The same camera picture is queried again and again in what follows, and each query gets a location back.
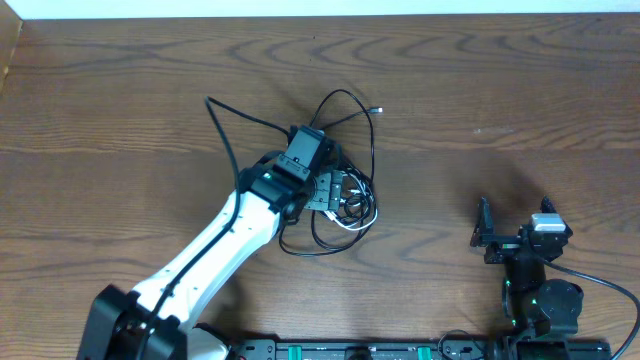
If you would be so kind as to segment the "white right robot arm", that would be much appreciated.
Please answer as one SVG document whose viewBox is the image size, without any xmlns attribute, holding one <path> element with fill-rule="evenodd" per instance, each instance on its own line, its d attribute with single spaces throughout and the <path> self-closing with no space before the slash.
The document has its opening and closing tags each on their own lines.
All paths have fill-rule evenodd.
<svg viewBox="0 0 640 360">
<path fill-rule="evenodd" d="M 572 230 L 548 198 L 515 235 L 496 233 L 490 204 L 482 198 L 470 240 L 485 250 L 484 262 L 502 265 L 502 308 L 512 330 L 489 340 L 488 359 L 607 359 L 603 340 L 578 339 L 583 309 L 582 288 L 562 279 L 549 279 L 545 263 L 563 254 Z"/>
</svg>

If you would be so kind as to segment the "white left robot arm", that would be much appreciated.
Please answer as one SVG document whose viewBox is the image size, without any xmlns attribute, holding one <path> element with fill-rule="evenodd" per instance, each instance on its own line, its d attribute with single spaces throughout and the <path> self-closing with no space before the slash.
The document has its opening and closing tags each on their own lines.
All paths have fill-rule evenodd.
<svg viewBox="0 0 640 360">
<path fill-rule="evenodd" d="M 80 359 L 224 359 L 223 340 L 196 324 L 235 271 L 309 203 L 338 201 L 343 172 L 257 164 L 237 176 L 220 213 L 173 260 L 130 292 L 109 285 L 93 301 Z"/>
</svg>

